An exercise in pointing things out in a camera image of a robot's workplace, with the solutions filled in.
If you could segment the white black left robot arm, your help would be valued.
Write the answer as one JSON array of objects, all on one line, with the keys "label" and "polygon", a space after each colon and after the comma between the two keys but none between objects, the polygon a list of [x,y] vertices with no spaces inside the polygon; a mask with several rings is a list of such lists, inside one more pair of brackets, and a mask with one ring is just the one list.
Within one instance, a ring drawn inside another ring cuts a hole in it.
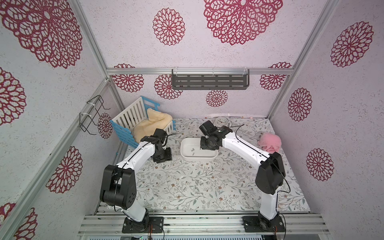
[{"label": "white black left robot arm", "polygon": [[121,211],[135,223],[148,222],[148,210],[136,201],[136,172],[152,159],[156,164],[172,160],[172,150],[165,147],[166,131],[156,129],[152,136],[145,136],[137,148],[123,161],[108,165],[103,172],[100,201]]}]

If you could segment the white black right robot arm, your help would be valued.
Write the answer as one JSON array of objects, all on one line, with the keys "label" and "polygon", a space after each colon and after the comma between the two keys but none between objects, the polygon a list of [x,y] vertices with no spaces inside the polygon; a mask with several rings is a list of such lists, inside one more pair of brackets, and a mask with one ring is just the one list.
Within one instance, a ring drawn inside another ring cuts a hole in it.
[{"label": "white black right robot arm", "polygon": [[258,170],[255,183],[262,192],[259,214],[268,221],[273,220],[278,215],[278,191],[286,177],[282,156],[277,152],[270,154],[263,151],[240,138],[231,128],[218,128],[211,121],[206,121],[199,129],[204,135],[201,137],[201,149],[213,151],[225,148]]}]

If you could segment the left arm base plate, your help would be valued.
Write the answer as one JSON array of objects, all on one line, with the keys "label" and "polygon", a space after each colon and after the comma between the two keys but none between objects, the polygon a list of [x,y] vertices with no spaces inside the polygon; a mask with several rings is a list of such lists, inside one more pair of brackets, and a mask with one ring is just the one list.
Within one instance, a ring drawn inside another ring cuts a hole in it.
[{"label": "left arm base plate", "polygon": [[139,233],[163,233],[164,217],[145,217],[142,222],[135,222],[125,218],[122,233],[123,234],[139,234]]}]

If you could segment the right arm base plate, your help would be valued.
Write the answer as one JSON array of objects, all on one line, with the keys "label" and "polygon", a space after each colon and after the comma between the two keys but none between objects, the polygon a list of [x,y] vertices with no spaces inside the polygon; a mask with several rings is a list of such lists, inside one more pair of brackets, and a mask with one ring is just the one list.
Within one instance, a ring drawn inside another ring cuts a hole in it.
[{"label": "right arm base plate", "polygon": [[282,217],[277,214],[272,220],[268,220],[262,215],[260,216],[244,216],[242,217],[243,225],[246,233],[285,233],[286,225]]}]

